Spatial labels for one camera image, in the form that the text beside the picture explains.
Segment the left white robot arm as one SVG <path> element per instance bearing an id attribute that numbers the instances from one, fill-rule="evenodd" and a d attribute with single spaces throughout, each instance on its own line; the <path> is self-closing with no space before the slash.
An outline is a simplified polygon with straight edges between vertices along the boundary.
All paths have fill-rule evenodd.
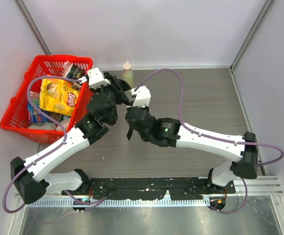
<path id="1" fill-rule="evenodd" d="M 81 80 L 88 81 L 89 89 L 94 93 L 87 105 L 88 113 L 43 151 L 25 160 L 16 157 L 10 163 L 11 181 L 25 204 L 38 201 L 47 192 L 63 191 L 72 195 L 89 192 L 90 179 L 81 169 L 55 174 L 51 171 L 108 132 L 108 126 L 118 119 L 116 106 L 127 103 L 125 91 L 131 87 L 116 75 L 101 72 L 98 68 L 89 70 Z"/>

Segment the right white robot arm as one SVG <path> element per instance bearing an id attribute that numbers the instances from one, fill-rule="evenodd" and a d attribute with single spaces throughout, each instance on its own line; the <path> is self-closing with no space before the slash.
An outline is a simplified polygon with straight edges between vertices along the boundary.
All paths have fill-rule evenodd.
<path id="1" fill-rule="evenodd" d="M 155 118 L 147 107 L 129 107 L 125 119 L 130 127 L 128 138 L 136 131 L 142 141 L 159 147 L 192 148 L 225 157 L 225 163 L 209 170 L 203 186 L 208 193 L 223 190 L 238 177 L 256 179 L 258 176 L 258 151 L 253 133 L 230 136 L 210 132 L 183 124 L 178 119 Z"/>

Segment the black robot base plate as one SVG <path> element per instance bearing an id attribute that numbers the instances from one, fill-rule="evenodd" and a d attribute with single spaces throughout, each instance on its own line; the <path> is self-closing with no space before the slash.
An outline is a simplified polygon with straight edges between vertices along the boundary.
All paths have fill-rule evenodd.
<path id="1" fill-rule="evenodd" d="M 214 186 L 209 180 L 199 177 L 175 178 L 91 178 L 85 186 L 69 191 L 74 196 L 87 195 L 99 200 L 161 200 L 166 193 L 172 200 L 201 199 L 203 195 L 234 194 L 234 182 L 226 186 Z"/>

